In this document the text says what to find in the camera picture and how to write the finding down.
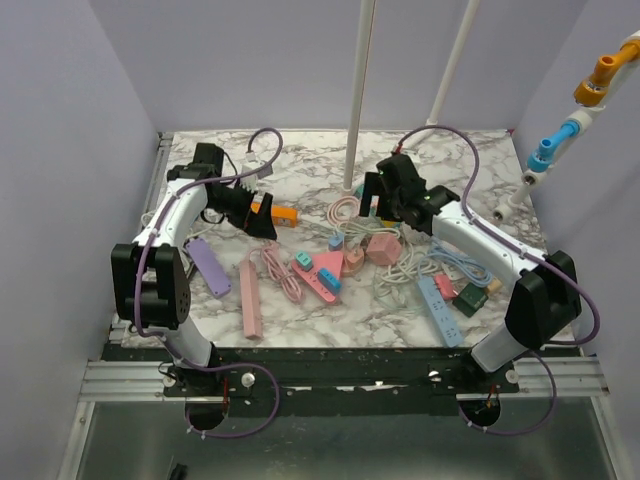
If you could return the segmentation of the teal small plug adapter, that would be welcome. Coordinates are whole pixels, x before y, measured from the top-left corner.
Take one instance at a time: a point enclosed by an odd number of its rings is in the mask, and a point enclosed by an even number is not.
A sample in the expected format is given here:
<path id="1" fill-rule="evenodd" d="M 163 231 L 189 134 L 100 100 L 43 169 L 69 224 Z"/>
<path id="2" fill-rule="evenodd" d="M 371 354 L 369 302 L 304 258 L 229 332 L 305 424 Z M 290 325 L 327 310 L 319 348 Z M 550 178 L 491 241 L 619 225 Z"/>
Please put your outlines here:
<path id="1" fill-rule="evenodd" d="M 295 255 L 295 261 L 296 264 L 303 270 L 303 271 L 309 271 L 313 268 L 313 260 L 312 257 L 304 252 L 304 251 L 299 251 L 296 253 Z"/>

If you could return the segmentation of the pink long power strip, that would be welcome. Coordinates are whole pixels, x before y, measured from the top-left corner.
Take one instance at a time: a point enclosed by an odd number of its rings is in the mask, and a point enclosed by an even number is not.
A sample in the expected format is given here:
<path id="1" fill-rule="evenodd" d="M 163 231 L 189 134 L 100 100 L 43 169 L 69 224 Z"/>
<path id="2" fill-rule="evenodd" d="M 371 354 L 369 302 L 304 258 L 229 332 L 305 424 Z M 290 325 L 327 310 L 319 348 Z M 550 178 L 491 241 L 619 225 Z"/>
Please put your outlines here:
<path id="1" fill-rule="evenodd" d="M 239 263 L 243 332 L 247 339 L 263 337 L 259 285 L 256 267 L 250 254 Z"/>

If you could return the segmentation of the pink cube socket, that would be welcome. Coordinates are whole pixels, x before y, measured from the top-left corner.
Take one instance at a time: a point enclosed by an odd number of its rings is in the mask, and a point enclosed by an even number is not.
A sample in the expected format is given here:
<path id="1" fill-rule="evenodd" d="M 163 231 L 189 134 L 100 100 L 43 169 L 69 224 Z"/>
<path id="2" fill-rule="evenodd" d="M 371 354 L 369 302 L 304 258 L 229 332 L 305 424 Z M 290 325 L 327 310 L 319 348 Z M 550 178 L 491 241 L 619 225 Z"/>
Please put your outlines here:
<path id="1" fill-rule="evenodd" d="M 366 248 L 366 256 L 377 266 L 395 265 L 401 253 L 400 241 L 388 232 L 374 234 Z"/>

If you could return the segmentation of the purple power strip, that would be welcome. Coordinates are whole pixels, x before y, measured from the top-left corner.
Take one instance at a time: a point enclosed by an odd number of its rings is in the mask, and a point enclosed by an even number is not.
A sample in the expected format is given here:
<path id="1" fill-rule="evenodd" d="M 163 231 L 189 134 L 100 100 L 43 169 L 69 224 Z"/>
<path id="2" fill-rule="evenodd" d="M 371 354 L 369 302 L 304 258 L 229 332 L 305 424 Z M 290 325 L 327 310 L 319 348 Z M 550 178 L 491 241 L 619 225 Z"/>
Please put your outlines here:
<path id="1" fill-rule="evenodd" d="M 194 238 L 186 244 L 186 251 L 215 298 L 227 295 L 232 283 L 209 244 Z"/>

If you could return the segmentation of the pink triangular socket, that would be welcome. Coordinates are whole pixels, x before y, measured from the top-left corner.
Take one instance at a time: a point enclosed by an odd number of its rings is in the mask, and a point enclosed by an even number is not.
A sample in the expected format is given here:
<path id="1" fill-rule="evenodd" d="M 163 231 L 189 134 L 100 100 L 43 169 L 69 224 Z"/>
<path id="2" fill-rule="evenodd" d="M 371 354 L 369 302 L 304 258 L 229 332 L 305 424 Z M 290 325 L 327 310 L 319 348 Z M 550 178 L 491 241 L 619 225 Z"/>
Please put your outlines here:
<path id="1" fill-rule="evenodd" d="M 335 304 L 342 290 L 341 274 L 344 254 L 328 251 L 310 254 L 298 251 L 291 267 L 302 282 L 326 304 Z"/>

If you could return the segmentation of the blue small plug adapter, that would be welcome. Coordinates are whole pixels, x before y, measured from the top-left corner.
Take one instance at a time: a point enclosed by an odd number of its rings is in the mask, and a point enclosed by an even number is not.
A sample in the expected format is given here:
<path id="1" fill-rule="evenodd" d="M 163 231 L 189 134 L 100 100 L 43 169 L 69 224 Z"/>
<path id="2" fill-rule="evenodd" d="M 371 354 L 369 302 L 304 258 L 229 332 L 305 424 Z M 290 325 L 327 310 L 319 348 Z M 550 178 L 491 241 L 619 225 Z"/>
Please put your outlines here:
<path id="1" fill-rule="evenodd" d="M 332 295 L 337 296 L 342 288 L 340 280 L 328 269 L 322 268 L 317 272 L 317 278 L 323 287 Z"/>

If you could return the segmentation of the dark green cube socket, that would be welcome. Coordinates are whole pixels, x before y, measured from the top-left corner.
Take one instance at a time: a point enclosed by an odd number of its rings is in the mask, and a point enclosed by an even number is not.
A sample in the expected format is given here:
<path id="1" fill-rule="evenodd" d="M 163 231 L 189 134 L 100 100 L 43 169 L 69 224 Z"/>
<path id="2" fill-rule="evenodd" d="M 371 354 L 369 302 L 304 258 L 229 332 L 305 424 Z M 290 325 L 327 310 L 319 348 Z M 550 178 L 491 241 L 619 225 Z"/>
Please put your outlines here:
<path id="1" fill-rule="evenodd" d="M 467 284 L 452 300 L 452 305 L 467 318 L 474 316 L 487 302 L 486 292 L 473 283 Z"/>

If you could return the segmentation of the light blue power strip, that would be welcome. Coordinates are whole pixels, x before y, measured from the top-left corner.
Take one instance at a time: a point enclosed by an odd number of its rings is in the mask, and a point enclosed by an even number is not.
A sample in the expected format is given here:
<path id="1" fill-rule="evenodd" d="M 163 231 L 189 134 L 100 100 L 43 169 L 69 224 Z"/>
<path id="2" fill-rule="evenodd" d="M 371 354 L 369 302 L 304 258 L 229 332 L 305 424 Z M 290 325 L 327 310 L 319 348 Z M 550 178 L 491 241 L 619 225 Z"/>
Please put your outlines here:
<path id="1" fill-rule="evenodd" d="M 431 277 L 422 277 L 418 280 L 417 286 L 445 345 L 449 348 L 460 345 L 463 336 L 434 280 Z"/>

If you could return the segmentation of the beige cube socket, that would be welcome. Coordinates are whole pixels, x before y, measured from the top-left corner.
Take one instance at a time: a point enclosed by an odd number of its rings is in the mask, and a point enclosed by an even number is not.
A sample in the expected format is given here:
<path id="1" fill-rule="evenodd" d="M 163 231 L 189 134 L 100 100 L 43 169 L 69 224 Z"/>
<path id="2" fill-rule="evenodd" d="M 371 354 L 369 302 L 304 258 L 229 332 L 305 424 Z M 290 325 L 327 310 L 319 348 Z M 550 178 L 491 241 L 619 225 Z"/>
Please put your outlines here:
<path id="1" fill-rule="evenodd" d="M 494 294 L 496 294 L 497 292 L 500 291 L 500 289 L 503 287 L 502 282 L 497 279 L 494 278 L 485 288 L 484 288 L 484 292 L 488 295 L 488 296 L 492 296 Z"/>

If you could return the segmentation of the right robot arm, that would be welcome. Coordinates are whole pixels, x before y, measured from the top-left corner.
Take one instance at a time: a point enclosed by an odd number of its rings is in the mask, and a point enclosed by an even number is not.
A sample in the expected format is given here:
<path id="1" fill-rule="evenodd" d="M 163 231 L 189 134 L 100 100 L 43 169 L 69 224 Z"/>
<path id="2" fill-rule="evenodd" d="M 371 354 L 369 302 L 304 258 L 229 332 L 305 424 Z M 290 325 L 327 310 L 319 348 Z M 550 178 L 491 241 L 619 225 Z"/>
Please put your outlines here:
<path id="1" fill-rule="evenodd" d="M 546 254 L 518 242 L 477 216 L 450 189 L 428 188 L 405 154 L 394 154 L 366 173 L 360 213 L 370 212 L 451 244 L 510 291 L 503 323 L 473 346 L 460 367 L 461 382 L 471 391 L 485 390 L 498 369 L 542 347 L 582 312 L 569 255 Z"/>

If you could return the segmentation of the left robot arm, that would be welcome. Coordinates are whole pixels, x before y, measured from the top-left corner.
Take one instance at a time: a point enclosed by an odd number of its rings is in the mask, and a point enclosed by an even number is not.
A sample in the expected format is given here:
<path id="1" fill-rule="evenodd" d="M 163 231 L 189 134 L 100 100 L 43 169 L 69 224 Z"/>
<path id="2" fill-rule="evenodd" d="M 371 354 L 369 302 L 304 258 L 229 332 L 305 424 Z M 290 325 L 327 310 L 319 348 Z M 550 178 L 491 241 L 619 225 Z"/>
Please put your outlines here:
<path id="1" fill-rule="evenodd" d="M 129 243 L 111 252 L 117 314 L 133 322 L 143 338 L 157 338 L 201 395 L 214 393 L 222 380 L 215 345 L 190 318 L 191 290 L 181 259 L 192 224 L 206 209 L 223 215 L 247 235 L 275 240 L 273 196 L 266 193 L 257 211 L 255 192 L 242 184 L 253 170 L 224 177 L 225 151 L 199 143 L 191 163 L 167 173 L 166 193 L 149 224 Z"/>

